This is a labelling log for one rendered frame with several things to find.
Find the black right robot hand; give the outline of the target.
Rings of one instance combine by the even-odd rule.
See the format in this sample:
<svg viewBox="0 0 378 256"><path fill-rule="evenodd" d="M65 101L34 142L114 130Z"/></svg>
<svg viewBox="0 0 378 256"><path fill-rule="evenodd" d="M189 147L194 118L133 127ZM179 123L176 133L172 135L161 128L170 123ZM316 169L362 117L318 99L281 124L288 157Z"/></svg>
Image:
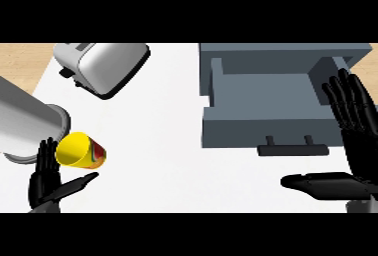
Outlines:
<svg viewBox="0 0 378 256"><path fill-rule="evenodd" d="M346 69L322 84L341 130L352 173L288 175L281 185L318 200L378 201L378 110L359 77Z"/></svg>

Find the yellow cup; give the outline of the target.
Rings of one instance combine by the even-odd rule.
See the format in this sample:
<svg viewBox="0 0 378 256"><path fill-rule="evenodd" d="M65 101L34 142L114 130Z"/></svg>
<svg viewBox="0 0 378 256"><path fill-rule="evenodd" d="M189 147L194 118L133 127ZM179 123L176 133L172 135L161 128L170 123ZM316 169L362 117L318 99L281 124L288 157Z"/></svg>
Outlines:
<svg viewBox="0 0 378 256"><path fill-rule="evenodd" d="M74 132L61 140L55 157L64 166L96 169L105 163L107 150L86 133Z"/></svg>

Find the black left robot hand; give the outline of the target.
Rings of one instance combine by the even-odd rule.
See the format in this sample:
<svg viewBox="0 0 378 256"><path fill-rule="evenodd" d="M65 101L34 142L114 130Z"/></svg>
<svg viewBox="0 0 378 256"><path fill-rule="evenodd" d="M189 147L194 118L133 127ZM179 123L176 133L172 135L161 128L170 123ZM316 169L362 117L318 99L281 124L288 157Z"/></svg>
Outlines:
<svg viewBox="0 0 378 256"><path fill-rule="evenodd" d="M61 200L80 192L89 182L99 176L98 172L64 183L61 180L61 165L55 158L58 142L49 137L40 142L36 171L31 174L28 186L28 202L31 210L43 203Z"/></svg>

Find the grey drawer cabinet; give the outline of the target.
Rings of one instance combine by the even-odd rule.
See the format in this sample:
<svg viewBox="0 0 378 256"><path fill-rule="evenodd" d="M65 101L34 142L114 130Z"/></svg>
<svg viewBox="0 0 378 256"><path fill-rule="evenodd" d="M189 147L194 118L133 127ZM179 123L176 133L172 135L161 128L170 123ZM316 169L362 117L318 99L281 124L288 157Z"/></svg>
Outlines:
<svg viewBox="0 0 378 256"><path fill-rule="evenodd" d="M210 95L211 60L226 74L306 74L319 103L328 104L322 83L372 51L369 43L201 43L200 95Z"/></svg>

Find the grey open drawer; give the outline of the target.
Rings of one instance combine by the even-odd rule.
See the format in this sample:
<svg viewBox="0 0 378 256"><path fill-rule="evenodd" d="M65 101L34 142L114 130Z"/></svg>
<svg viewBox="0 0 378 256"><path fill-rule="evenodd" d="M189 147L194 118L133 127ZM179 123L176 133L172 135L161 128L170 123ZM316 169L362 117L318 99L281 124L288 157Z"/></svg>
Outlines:
<svg viewBox="0 0 378 256"><path fill-rule="evenodd" d="M297 74L229 74L223 57L201 57L200 88L210 100L203 146L254 148L268 137L279 145L300 145L306 136L338 146L340 128L321 85L356 64L350 57L324 57Z"/></svg>

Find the silver toaster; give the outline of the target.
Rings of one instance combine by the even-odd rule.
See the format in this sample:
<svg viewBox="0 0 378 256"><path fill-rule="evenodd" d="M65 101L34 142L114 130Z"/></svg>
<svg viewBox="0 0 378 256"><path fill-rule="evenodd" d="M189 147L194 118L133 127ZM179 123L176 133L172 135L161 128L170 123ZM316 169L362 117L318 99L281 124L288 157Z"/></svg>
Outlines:
<svg viewBox="0 0 378 256"><path fill-rule="evenodd" d="M59 74L102 100L120 92L151 56L145 43L58 43Z"/></svg>

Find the silver cylindrical pot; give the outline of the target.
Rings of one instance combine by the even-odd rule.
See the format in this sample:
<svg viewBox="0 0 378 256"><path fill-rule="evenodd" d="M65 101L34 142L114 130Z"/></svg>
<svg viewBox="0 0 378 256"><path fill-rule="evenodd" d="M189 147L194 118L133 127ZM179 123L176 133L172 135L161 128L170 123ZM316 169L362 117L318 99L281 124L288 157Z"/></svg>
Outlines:
<svg viewBox="0 0 378 256"><path fill-rule="evenodd" d="M40 142L70 133L67 110L45 104L0 76L0 152L18 164L34 164Z"/></svg>

